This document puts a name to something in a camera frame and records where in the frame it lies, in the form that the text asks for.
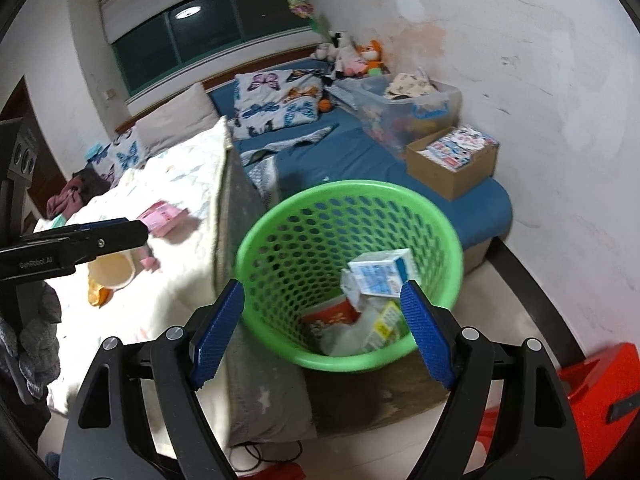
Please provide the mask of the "left gloved hand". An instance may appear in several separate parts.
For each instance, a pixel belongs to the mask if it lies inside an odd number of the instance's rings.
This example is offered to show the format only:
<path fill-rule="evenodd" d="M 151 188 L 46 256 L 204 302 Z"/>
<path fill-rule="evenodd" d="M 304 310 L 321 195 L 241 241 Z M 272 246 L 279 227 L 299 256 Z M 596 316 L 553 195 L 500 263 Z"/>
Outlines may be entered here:
<path fill-rule="evenodd" d="M 17 360 L 29 394 L 37 400 L 47 396 L 47 386 L 60 376 L 60 344 L 56 338 L 62 308 L 55 290 L 46 282 L 32 284 L 37 313 L 19 333 L 1 315 L 1 348 Z"/>

